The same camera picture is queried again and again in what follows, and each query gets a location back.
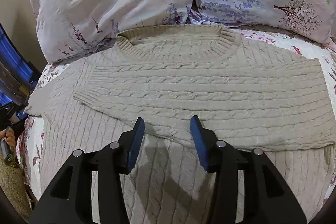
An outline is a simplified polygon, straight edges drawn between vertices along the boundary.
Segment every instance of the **wall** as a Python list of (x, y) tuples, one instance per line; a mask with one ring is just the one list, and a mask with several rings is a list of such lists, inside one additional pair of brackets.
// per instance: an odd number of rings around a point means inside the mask
[(29, 0), (0, 0), (0, 22), (17, 50), (40, 71), (47, 64), (36, 36)]

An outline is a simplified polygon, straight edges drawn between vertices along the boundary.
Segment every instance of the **cable knit pattern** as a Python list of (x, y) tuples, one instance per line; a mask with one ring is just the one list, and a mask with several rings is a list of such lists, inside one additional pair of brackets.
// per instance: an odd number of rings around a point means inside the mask
[(220, 26), (157, 26), (119, 36), (116, 50), (127, 63), (105, 60), (74, 94), (93, 109), (129, 124), (141, 116), (149, 133), (188, 147), (195, 114), (238, 148), (296, 150), (335, 142), (317, 59)]
[[(132, 40), (131, 46), (144, 52), (133, 51), (134, 58), (120, 47), (122, 37), (114, 48), (75, 61), (48, 83), (53, 85), (51, 92), (47, 98), (39, 98), (47, 101), (45, 109), (35, 109), (34, 102), (29, 101), (28, 113), (40, 113), (45, 120), (42, 191), (73, 150), (99, 150), (130, 130), (133, 119), (142, 116), (147, 122), (146, 134), (136, 167), (130, 175), (121, 176), (130, 223), (205, 223), (214, 175), (204, 172), (190, 139), (188, 117), (198, 114), (206, 127), (236, 146), (263, 144), (275, 150), (267, 152), (268, 156), (298, 198), (307, 219), (311, 219), (327, 190), (334, 154), (331, 129), (334, 130), (335, 120), (329, 117), (330, 99), (318, 61), (267, 44), (247, 40), (239, 43), (235, 38), (231, 38), (228, 51), (219, 56), (198, 55), (199, 48), (206, 52), (207, 45), (216, 41), (216, 36), (209, 33), (221, 28), (196, 26), (194, 30), (208, 32), (211, 37), (199, 38), (197, 48), (189, 36), (185, 45), (184, 38), (164, 35), (167, 30), (174, 36), (177, 29), (160, 27), (162, 38)], [(131, 30), (120, 35), (126, 37), (132, 32), (142, 33)], [(174, 45), (187, 48), (192, 56), (171, 47), (172, 40), (177, 40)], [(153, 62), (151, 49), (160, 62)], [(173, 50), (173, 55), (165, 53), (166, 49)], [(147, 57), (145, 63), (141, 56)], [(104, 77), (99, 76), (101, 82), (95, 79), (97, 70), (106, 70)], [(78, 100), (80, 96), (90, 107)], [(173, 123), (161, 123), (166, 119)], [(93, 218), (98, 222), (95, 174), (92, 192)], [(238, 202), (237, 219), (241, 218)]]

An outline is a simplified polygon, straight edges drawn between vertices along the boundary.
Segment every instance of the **sweater collar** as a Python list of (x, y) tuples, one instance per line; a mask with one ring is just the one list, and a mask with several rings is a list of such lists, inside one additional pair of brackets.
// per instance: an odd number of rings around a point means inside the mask
[(234, 54), (241, 36), (220, 25), (160, 25), (117, 35), (117, 47), (139, 61), (222, 61)]

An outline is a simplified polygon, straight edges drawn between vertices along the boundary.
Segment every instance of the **floral bedspread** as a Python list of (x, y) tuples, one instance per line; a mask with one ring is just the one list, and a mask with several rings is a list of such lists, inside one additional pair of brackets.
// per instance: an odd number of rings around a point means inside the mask
[[(209, 21), (201, 20), (197, 12), (192, 11), (189, 20), (192, 24), (213, 24)], [(241, 36), (265, 43), (287, 48), (296, 54), (305, 56), (306, 58), (318, 58), (325, 76), (325, 82), (328, 87), (331, 104), (336, 114), (336, 54), (321, 46), (312, 40), (286, 31), (280, 28), (274, 28), (264, 25), (240, 26), (232, 28)], [(37, 86), (44, 86), (60, 75), (68, 65), (47, 65), (40, 77)], [(17, 140), (16, 153), (20, 165), (22, 166), (27, 183), (39, 199), (42, 195), (40, 186), (40, 159), (42, 155), (42, 143), (44, 138), (43, 132), (43, 118), (29, 117), (26, 121), (25, 131)], [(334, 169), (333, 177), (330, 182), (330, 187), (327, 190), (325, 203), (330, 196), (332, 190), (336, 185), (336, 166)]]
[[(47, 65), (36, 85), (45, 86), (64, 71), (68, 65)], [(44, 122), (41, 117), (29, 116), (25, 122), (25, 130), (17, 139), (16, 155), (24, 171), (26, 182), (30, 185), (35, 197), (39, 199), (41, 193), (40, 159), (43, 152)]]

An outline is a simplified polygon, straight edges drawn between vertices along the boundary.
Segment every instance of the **bed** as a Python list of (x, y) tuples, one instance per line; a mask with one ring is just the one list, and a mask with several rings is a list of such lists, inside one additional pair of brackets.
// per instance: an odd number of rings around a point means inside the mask
[[(193, 24), (200, 24), (199, 13), (196, 11), (191, 11), (190, 19)], [(336, 113), (336, 54), (332, 50), (285, 29), (257, 25), (254, 27), (241, 26), (239, 28), (233, 28), (232, 30), (238, 32), (241, 36), (263, 41), (276, 47), (286, 48), (307, 58), (318, 58), (325, 75), (325, 81), (327, 83), (334, 113)], [(58, 77), (68, 67), (70, 62), (63, 63), (65, 64), (57, 66), (47, 65), (38, 81), (38, 86), (45, 86)], [(25, 172), (25, 179), (37, 199), (42, 195), (39, 163), (43, 152), (43, 138), (43, 118), (29, 117), (26, 121), (25, 131), (17, 140), (16, 148), (19, 163)], [(321, 206), (326, 203), (328, 197), (332, 193), (332, 190), (335, 187), (335, 181), (336, 167)]]
[[(306, 58), (318, 58), (336, 115), (336, 46), (331, 39), (336, 0), (286, 0), (281, 4), (273, 2), (282, 0), (155, 0), (154, 4), (153, 0), (113, 0), (113, 6), (100, 0), (87, 10), (80, 10), (87, 0), (78, 1), (31, 0), (39, 42), (50, 63), (43, 70), (38, 87), (48, 85), (61, 75), (73, 62), (70, 57), (78, 59), (102, 47), (113, 46), (119, 31), (164, 24), (223, 24), (242, 37), (286, 48)], [(66, 7), (68, 3), (71, 3), (68, 15), (54, 13), (55, 7)], [(288, 19), (291, 12), (301, 8), (307, 14), (295, 14), (300, 20), (305, 21), (305, 16), (314, 13), (304, 27), (300, 27), (302, 21)], [(29, 117), (17, 141), (19, 163), (37, 199), (42, 195), (43, 128), (43, 118)], [(332, 193), (335, 181), (336, 167), (321, 207)]]

